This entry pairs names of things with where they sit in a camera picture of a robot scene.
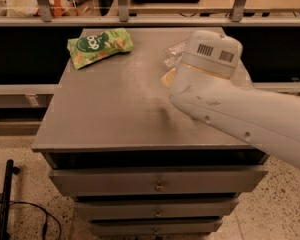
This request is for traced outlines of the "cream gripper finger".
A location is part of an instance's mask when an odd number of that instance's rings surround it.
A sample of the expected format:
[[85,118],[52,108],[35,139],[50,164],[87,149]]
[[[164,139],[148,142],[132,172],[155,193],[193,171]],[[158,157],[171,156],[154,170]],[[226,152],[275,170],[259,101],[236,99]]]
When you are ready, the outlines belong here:
[[172,68],[161,78],[161,82],[165,87],[170,88],[174,82],[175,77],[176,77],[176,68]]

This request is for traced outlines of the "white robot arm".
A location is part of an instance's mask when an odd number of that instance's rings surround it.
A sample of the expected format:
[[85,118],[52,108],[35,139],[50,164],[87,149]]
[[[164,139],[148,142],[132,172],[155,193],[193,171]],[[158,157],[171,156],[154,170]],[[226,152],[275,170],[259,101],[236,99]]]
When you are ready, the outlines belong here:
[[169,99],[184,114],[300,169],[300,97],[231,81],[242,45],[221,33],[194,32],[172,80]]

